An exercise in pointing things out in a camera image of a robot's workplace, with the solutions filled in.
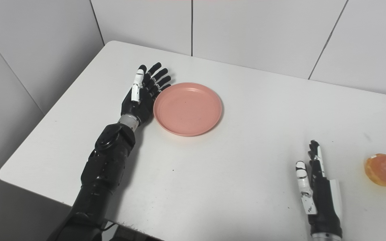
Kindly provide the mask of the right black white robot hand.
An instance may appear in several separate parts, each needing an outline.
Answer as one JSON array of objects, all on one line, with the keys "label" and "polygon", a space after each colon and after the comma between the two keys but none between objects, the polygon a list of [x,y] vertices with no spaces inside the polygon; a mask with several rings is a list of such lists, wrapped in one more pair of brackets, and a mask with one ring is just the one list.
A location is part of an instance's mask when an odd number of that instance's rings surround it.
[{"label": "right black white robot hand", "polygon": [[339,182],[328,179],[320,144],[311,140],[309,165],[298,161],[296,178],[313,241],[342,240],[342,204]]}]

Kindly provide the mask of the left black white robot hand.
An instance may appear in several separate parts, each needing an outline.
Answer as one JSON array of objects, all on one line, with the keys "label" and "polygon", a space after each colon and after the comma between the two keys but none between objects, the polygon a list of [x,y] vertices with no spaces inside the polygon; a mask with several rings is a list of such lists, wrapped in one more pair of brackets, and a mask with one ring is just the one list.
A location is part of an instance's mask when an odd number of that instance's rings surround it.
[{"label": "left black white robot hand", "polygon": [[133,130],[150,119],[157,97],[171,86],[168,72],[160,62],[150,69],[145,65],[138,68],[131,89],[122,102],[119,123]]}]

